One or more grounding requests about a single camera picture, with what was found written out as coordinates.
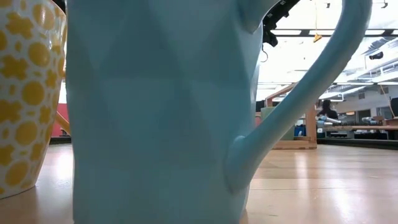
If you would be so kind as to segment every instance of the yellow floral pattern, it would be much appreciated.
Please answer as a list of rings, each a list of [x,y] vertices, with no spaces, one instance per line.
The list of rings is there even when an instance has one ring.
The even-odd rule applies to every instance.
[[[49,0],[0,0],[0,198],[34,186],[65,76],[67,18]]]

